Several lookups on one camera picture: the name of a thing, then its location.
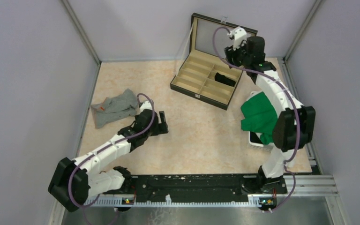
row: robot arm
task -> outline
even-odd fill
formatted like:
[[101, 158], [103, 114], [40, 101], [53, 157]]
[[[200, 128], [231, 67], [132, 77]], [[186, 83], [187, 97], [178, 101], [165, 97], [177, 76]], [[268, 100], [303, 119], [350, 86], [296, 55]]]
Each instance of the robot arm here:
[[78, 209], [78, 207], [71, 202], [68, 194], [69, 177], [73, 170], [90, 155], [94, 155], [94, 157], [82, 164], [73, 178], [72, 192], [77, 203], [83, 204], [88, 197], [109, 190], [122, 190], [123, 192], [127, 192], [130, 188], [131, 175], [125, 168], [115, 167], [107, 172], [102, 172], [102, 169], [118, 157], [128, 154], [135, 148], [143, 145], [149, 136], [168, 133], [165, 113], [160, 111], [161, 123], [158, 122], [158, 115], [155, 113], [153, 123], [145, 133], [125, 140], [126, 137], [143, 131], [151, 122], [153, 115], [151, 103], [148, 101], [142, 103], [140, 111], [140, 114], [135, 116], [135, 121], [130, 126], [119, 130], [119, 132], [106, 143], [83, 156], [74, 158], [73, 160], [66, 157], [59, 162], [48, 191], [68, 211], [72, 212]]
[[[296, 119], [289, 98], [292, 99], [299, 116], [299, 148], [302, 148], [312, 139], [315, 110], [312, 106], [306, 107], [298, 101], [282, 83], [275, 66], [265, 61], [264, 38], [247, 37], [246, 31], [241, 27], [233, 29], [227, 35], [234, 41], [232, 46], [225, 48], [228, 63], [270, 76], [267, 78], [261, 74], [247, 72], [247, 75], [270, 100], [278, 116], [272, 133], [275, 147], [271, 151], [269, 159], [260, 167], [258, 174], [262, 190], [270, 190], [269, 186], [278, 182], [284, 174], [284, 161], [290, 159], [295, 151]], [[286, 164], [288, 167], [293, 165], [294, 160]]]

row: wooden box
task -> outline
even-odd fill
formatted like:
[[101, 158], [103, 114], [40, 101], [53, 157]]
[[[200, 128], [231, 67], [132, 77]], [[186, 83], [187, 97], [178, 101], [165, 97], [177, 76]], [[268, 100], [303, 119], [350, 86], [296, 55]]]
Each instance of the wooden box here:
[[[213, 50], [212, 36], [217, 27], [225, 26], [232, 30], [238, 25], [223, 22], [207, 16], [192, 14], [189, 55], [173, 78], [170, 88], [208, 104], [227, 110], [235, 89], [238, 87], [242, 71], [229, 68]], [[243, 27], [249, 36], [255, 36], [256, 30]], [[232, 45], [225, 30], [216, 35], [216, 48], [224, 58], [224, 48]], [[234, 80], [235, 86], [215, 81], [216, 73]]]

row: metal floor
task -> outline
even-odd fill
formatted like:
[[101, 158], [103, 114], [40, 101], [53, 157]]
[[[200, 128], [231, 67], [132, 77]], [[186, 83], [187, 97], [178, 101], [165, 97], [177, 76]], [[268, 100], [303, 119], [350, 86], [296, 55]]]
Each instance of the metal floor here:
[[[116, 215], [113, 208], [86, 209], [93, 225], [107, 225]], [[325, 197], [292, 197], [272, 214], [257, 208], [133, 208], [119, 213], [115, 225], [332, 225]], [[62, 225], [87, 225], [78, 210], [66, 213]]]

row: white wall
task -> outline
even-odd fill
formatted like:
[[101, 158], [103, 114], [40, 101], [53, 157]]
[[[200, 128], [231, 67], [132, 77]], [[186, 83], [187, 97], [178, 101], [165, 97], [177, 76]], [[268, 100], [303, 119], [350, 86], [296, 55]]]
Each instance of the white wall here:
[[217, 19], [225, 15], [228, 22], [256, 29], [266, 39], [267, 56], [284, 56], [314, 0], [69, 2], [106, 61], [173, 59], [190, 30], [192, 13]]
[[97, 69], [58, 0], [0, 0], [0, 225], [43, 225]]
[[360, 225], [360, 1], [327, 0], [290, 61], [304, 104], [316, 109], [314, 142], [352, 224]]

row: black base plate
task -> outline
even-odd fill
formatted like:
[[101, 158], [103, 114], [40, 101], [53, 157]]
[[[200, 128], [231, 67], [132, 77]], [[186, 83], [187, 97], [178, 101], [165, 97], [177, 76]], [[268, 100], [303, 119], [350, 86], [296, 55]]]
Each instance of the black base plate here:
[[[287, 193], [286, 187], [276, 191]], [[139, 175], [132, 177], [128, 194], [135, 192], [139, 203], [165, 202], [168, 194], [174, 203], [247, 202], [248, 194], [262, 193], [256, 174]], [[105, 194], [119, 193], [113, 190]]]

